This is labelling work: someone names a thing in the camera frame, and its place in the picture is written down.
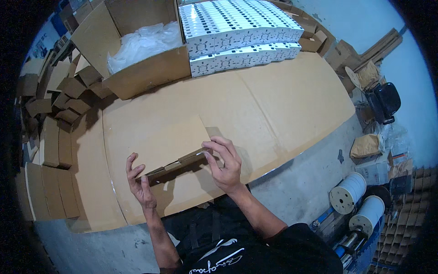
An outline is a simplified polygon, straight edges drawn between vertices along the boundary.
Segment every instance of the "stacked white boxes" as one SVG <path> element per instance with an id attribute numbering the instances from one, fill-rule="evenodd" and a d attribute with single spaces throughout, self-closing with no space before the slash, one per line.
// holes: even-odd
<path id="1" fill-rule="evenodd" d="M 263 0 L 217 0 L 181 6 L 192 77 L 293 59 L 303 28 Z"/>

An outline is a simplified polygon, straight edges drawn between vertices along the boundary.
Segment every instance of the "concrete floor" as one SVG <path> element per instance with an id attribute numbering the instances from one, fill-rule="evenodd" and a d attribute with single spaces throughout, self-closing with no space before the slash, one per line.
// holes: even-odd
<path id="1" fill-rule="evenodd" d="M 254 196 L 288 225 L 311 223 L 329 207 L 329 191 L 354 171 L 350 148 L 362 130 L 356 115 L 293 160 L 250 183 Z M 338 160 L 342 149 L 344 162 Z M 147 226 L 71 233 L 64 220 L 35 222 L 60 273 L 158 273 Z"/>

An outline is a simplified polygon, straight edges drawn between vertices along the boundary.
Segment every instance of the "white graphic print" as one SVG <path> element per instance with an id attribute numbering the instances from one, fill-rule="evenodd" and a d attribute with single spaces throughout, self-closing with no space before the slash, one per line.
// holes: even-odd
<path id="1" fill-rule="evenodd" d="M 213 248 L 212 250 L 208 251 L 204 256 L 202 256 L 202 258 L 200 258 L 200 259 L 198 260 L 198 262 L 199 262 L 200 260 L 204 259 L 205 257 L 212 255 L 214 252 L 216 252 L 216 250 L 219 249 L 219 247 L 221 247 L 221 246 L 229 246 L 229 245 L 231 245 L 231 244 L 237 242 L 236 239 L 231 239 L 231 240 L 229 240 L 229 241 L 227 241 L 227 242 L 225 242 L 225 243 L 219 245 L 220 243 L 222 243 L 222 241 L 223 241 L 223 240 L 220 240 L 220 241 L 218 242 L 218 244 L 216 245 L 216 247 Z M 211 273 L 211 272 L 216 271 L 216 269 L 217 269 L 218 267 L 225 267 L 225 266 L 230 266 L 230 265 L 232 265 L 232 264 L 235 264 L 235 263 L 237 263 L 238 261 L 240 261 L 240 259 L 242 258 L 242 255 L 237 256 L 237 257 L 233 257 L 233 256 L 236 255 L 237 253 L 239 253 L 240 251 L 244 250 L 244 249 L 245 249 L 245 248 L 241 248 L 241 249 L 239 249 L 238 251 L 235 251 L 235 252 L 231 253 L 231 254 L 228 255 L 227 257 L 225 257 L 225 258 L 219 260 L 214 266 L 211 266 L 211 262 L 210 262 L 210 260 L 209 260 L 209 261 L 207 262 L 207 268 L 192 269 L 192 270 L 190 270 L 189 274 L 193 274 L 193 273 Z"/>

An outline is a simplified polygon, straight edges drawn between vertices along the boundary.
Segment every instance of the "white wire spool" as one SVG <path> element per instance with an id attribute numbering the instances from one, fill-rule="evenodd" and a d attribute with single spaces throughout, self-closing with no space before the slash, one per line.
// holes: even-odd
<path id="1" fill-rule="evenodd" d="M 371 237 L 374 227 L 379 222 L 385 212 L 385 203 L 376 195 L 371 195 L 364 200 L 364 203 L 356 215 L 351 217 L 349 227 L 354 230 L 357 226 L 362 227 L 362 231 Z"/>
<path id="2" fill-rule="evenodd" d="M 353 211 L 354 205 L 367 190 L 365 178 L 357 172 L 351 172 L 339 186 L 330 191 L 330 203 L 341 214 Z"/>

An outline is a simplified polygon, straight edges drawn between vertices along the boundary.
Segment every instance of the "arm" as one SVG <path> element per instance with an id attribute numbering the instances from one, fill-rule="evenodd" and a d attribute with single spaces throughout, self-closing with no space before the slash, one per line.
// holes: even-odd
<path id="1" fill-rule="evenodd" d="M 211 141 L 203 142 L 202 146 L 216 151 L 224 160 L 224 167 L 219 168 L 215 158 L 204 152 L 215 183 L 233 199 L 257 233 L 267 239 L 287 228 L 285 222 L 263 206 L 240 182 L 242 160 L 230 140 L 212 136 Z"/>
<path id="2" fill-rule="evenodd" d="M 143 209 L 160 273 L 173 273 L 181 266 L 180 256 L 157 213 L 157 199 L 151 192 L 148 178 L 143 175 L 141 183 L 135 181 L 135 178 L 145 168 L 145 165 L 142 164 L 132 169 L 132 162 L 137 156 L 137 153 L 132 153 L 126 160 L 126 176 L 129 188 Z"/>

